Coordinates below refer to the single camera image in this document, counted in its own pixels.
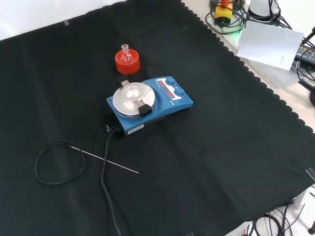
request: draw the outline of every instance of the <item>metal probe rod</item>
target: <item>metal probe rod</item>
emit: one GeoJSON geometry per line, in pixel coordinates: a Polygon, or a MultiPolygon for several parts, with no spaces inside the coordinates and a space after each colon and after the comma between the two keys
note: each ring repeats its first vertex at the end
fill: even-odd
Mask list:
{"type": "MultiPolygon", "coordinates": [[[[73,146],[70,146],[70,147],[73,148],[73,149],[75,149],[75,150],[84,152],[84,153],[86,153],[86,154],[88,154],[88,155],[90,155],[90,156],[94,156],[94,157],[96,157],[96,158],[98,158],[98,159],[104,160],[104,158],[101,158],[101,157],[99,157],[99,156],[95,156],[95,155],[93,155],[93,154],[91,154],[91,153],[88,153],[88,152],[83,151],[83,150],[81,150],[81,149],[78,149],[78,148],[76,148],[76,147],[73,147],[73,146]]],[[[118,164],[116,164],[116,163],[114,163],[114,162],[112,162],[112,161],[109,161],[109,160],[106,160],[106,161],[108,161],[109,163],[112,163],[112,164],[114,164],[114,165],[116,165],[116,166],[119,166],[119,167],[121,167],[121,168],[124,168],[124,169],[126,169],[126,170],[135,172],[135,173],[137,173],[137,174],[139,173],[139,172],[134,171],[134,170],[132,170],[132,169],[129,169],[129,168],[125,167],[125,166],[118,165],[118,164]]]]}

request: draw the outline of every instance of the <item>white table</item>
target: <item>white table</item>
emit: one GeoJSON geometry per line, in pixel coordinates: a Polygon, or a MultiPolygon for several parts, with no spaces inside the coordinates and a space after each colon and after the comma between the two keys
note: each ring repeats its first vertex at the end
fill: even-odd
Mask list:
{"type": "MultiPolygon", "coordinates": [[[[201,20],[205,23],[205,16],[210,12],[209,0],[182,0],[182,2],[201,20]]],[[[282,15],[286,18],[289,24],[293,29],[305,32],[309,34],[312,28],[315,26],[315,22],[312,17],[314,14],[310,11],[315,9],[315,1],[307,0],[299,3],[293,0],[280,0],[278,1],[282,9],[282,15]]],[[[222,35],[217,34],[217,37],[221,39],[226,47],[229,48],[234,54],[237,54],[237,50],[233,47],[222,35]]],[[[249,68],[251,72],[262,79],[268,88],[273,89],[274,93],[277,94],[281,100],[284,100],[288,106],[292,108],[292,111],[299,115],[299,118],[305,122],[305,125],[309,126],[315,130],[315,107],[311,104],[309,100],[310,92],[303,88],[298,83],[292,84],[285,88],[274,89],[268,83],[268,78],[260,75],[255,71],[249,64],[246,59],[242,59],[245,63],[245,66],[249,68]]],[[[305,190],[301,195],[296,198],[296,207],[300,207],[304,202],[304,196],[306,195],[307,190],[305,190]]],[[[249,224],[250,222],[244,222],[241,226],[236,228],[234,231],[230,232],[226,236],[238,236],[249,224]]]]}

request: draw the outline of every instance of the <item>power cord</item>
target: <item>power cord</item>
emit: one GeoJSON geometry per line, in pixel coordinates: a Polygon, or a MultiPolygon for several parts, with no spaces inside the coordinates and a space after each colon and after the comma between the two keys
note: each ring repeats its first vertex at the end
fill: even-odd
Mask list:
{"type": "Polygon", "coordinates": [[[108,190],[106,188],[106,185],[105,185],[105,182],[104,182],[104,173],[105,173],[105,166],[106,166],[106,160],[107,160],[109,141],[110,141],[111,137],[114,135],[114,133],[117,132],[117,131],[119,131],[117,128],[113,128],[111,130],[111,132],[109,133],[109,136],[107,138],[106,145],[105,145],[105,151],[104,151],[104,161],[103,161],[102,173],[101,173],[101,176],[100,176],[100,182],[101,182],[101,185],[102,185],[102,189],[103,189],[103,191],[105,193],[105,196],[107,198],[107,201],[109,203],[110,210],[112,212],[113,222],[114,222],[114,226],[115,226],[117,235],[118,236],[122,236],[121,231],[120,231],[120,229],[118,227],[118,224],[116,222],[116,217],[115,217],[115,213],[114,213],[113,203],[112,203],[112,200],[110,199],[109,192],[108,192],[108,190]]]}
{"type": "MultiPolygon", "coordinates": [[[[100,118],[95,127],[94,127],[94,133],[93,133],[93,139],[92,139],[92,143],[91,143],[91,153],[93,153],[93,149],[94,149],[94,142],[95,142],[95,137],[96,137],[96,131],[97,131],[97,128],[99,126],[99,124],[101,123],[101,121],[103,119],[105,119],[106,116],[103,116],[102,118],[100,118]]],[[[80,148],[68,141],[68,140],[56,140],[56,141],[53,141],[52,143],[50,143],[47,147],[45,147],[42,151],[40,151],[39,155],[37,156],[36,158],[36,161],[35,161],[35,168],[34,168],[34,174],[35,174],[35,177],[38,181],[44,183],[44,184],[47,184],[47,185],[61,185],[61,184],[65,184],[65,183],[68,183],[70,181],[73,181],[75,179],[77,179],[78,177],[80,177],[80,175],[86,170],[90,160],[91,160],[91,156],[89,156],[88,158],[86,158],[85,154],[80,150],[80,157],[81,157],[81,162],[82,162],[82,167],[80,169],[80,171],[73,177],[70,177],[69,179],[66,179],[66,180],[61,180],[61,181],[47,181],[47,180],[43,180],[39,174],[38,174],[38,164],[39,164],[39,160],[40,158],[42,158],[43,154],[46,153],[48,150],[50,150],[51,148],[55,147],[55,146],[62,146],[62,147],[67,147],[69,148],[70,146],[73,146],[77,149],[80,150],[80,148]]]]}
{"type": "MultiPolygon", "coordinates": [[[[101,121],[103,119],[105,119],[107,115],[103,116],[101,119],[99,119],[94,127],[94,133],[93,133],[93,139],[92,139],[92,144],[91,144],[91,154],[93,153],[93,149],[94,149],[94,142],[95,142],[95,137],[96,137],[96,131],[97,128],[99,126],[99,124],[101,123],[101,121]]],[[[107,141],[106,141],[106,146],[105,146],[105,151],[104,151],[104,160],[103,160],[103,166],[102,166],[102,172],[101,172],[101,176],[100,176],[100,182],[101,182],[101,186],[102,186],[102,190],[105,193],[106,199],[110,205],[110,209],[111,209],[111,214],[112,214],[112,218],[113,218],[113,222],[114,222],[114,226],[116,229],[116,232],[118,234],[118,236],[122,236],[121,234],[121,230],[118,227],[118,224],[116,222],[116,217],[115,217],[115,213],[114,213],[114,208],[113,208],[113,204],[109,195],[109,191],[106,188],[105,182],[104,182],[104,174],[105,174],[105,166],[106,166],[106,161],[107,161],[107,153],[108,153],[108,146],[109,146],[109,142],[110,139],[112,138],[112,136],[114,135],[114,133],[119,132],[121,130],[120,127],[112,127],[109,128],[107,127],[107,132],[109,132],[109,135],[107,137],[107,141]]],[[[53,141],[52,143],[50,143],[47,147],[45,147],[37,156],[36,162],[35,162],[35,168],[34,168],[34,173],[35,173],[35,177],[37,178],[38,181],[47,184],[47,185],[61,185],[61,184],[65,184],[68,183],[70,181],[73,181],[75,179],[77,179],[87,168],[89,162],[90,162],[91,156],[88,157],[88,159],[86,159],[84,153],[81,151],[81,149],[74,143],[67,141],[67,140],[56,140],[53,141]],[[44,153],[46,153],[48,150],[50,150],[51,148],[55,147],[55,146],[62,146],[62,147],[67,147],[70,148],[71,146],[77,148],[80,151],[80,157],[81,157],[81,161],[82,161],[82,167],[80,169],[80,171],[73,177],[66,179],[66,180],[61,180],[61,181],[46,181],[43,180],[39,174],[38,174],[38,163],[40,158],[43,156],[44,153]]]]}

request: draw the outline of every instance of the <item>blue knob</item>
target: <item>blue knob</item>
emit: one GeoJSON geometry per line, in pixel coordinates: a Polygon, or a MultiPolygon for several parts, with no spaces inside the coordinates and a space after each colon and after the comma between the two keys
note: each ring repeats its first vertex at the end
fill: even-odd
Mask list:
{"type": "Polygon", "coordinates": [[[184,96],[185,95],[185,91],[182,89],[182,88],[175,88],[175,91],[174,93],[177,95],[177,96],[184,96]]]}
{"type": "Polygon", "coordinates": [[[172,77],[166,78],[165,82],[167,85],[170,85],[170,86],[175,86],[176,84],[176,81],[172,77]]]}

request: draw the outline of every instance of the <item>black cable bundle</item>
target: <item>black cable bundle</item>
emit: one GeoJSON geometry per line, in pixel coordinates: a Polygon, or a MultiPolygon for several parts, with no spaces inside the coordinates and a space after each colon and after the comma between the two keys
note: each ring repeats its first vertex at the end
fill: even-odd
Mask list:
{"type": "Polygon", "coordinates": [[[230,1],[230,3],[233,4],[232,8],[226,7],[226,6],[222,6],[220,5],[221,1],[219,0],[210,0],[210,13],[208,13],[205,17],[206,23],[209,26],[209,28],[219,34],[233,34],[233,33],[237,33],[240,32],[243,29],[243,26],[246,24],[246,21],[255,21],[255,22],[259,22],[262,24],[267,24],[267,25],[275,25],[275,26],[279,26],[280,25],[280,20],[281,20],[281,9],[278,5],[278,3],[276,2],[276,0],[268,0],[269,3],[269,11],[270,11],[270,16],[265,17],[265,16],[253,16],[251,14],[249,14],[245,9],[244,9],[244,5],[245,5],[245,0],[234,0],[234,1],[230,1]],[[275,1],[276,5],[279,8],[279,12],[278,13],[273,13],[271,6],[273,1],[275,1]],[[232,11],[233,15],[237,16],[237,19],[232,22],[232,23],[224,23],[224,22],[219,22],[217,19],[215,19],[213,12],[215,11],[216,7],[220,6],[221,8],[226,8],[232,11]],[[235,28],[235,27],[240,27],[237,30],[232,30],[232,31],[228,31],[228,32],[224,32],[224,31],[219,31],[217,30],[215,27],[213,27],[209,22],[208,22],[208,16],[211,15],[211,17],[213,18],[214,22],[217,23],[219,25],[219,27],[222,29],[224,27],[226,28],[235,28]]]}
{"type": "Polygon", "coordinates": [[[270,233],[271,233],[271,236],[273,236],[273,233],[272,233],[272,229],[271,229],[271,223],[270,223],[270,220],[273,220],[276,224],[277,224],[277,227],[278,227],[278,233],[277,233],[277,236],[285,236],[285,232],[289,229],[290,230],[290,234],[291,236],[293,236],[293,232],[292,232],[292,228],[291,226],[299,219],[304,207],[305,207],[305,204],[303,205],[301,211],[299,212],[297,218],[295,219],[295,221],[293,221],[292,224],[289,223],[287,217],[286,217],[286,212],[287,212],[287,209],[288,209],[288,205],[289,204],[286,204],[285,206],[285,209],[284,209],[284,213],[282,213],[282,211],[280,211],[278,208],[276,208],[277,211],[279,211],[281,213],[281,215],[283,216],[282,218],[282,224],[280,224],[279,220],[272,216],[270,213],[268,214],[264,214],[262,217],[258,218],[257,220],[254,220],[252,222],[252,229],[250,231],[250,233],[248,233],[249,231],[249,226],[247,227],[247,232],[246,232],[246,236],[252,236],[252,233],[253,231],[255,230],[257,236],[260,236],[258,230],[257,230],[257,221],[261,218],[269,218],[269,227],[270,227],[270,233]]]}

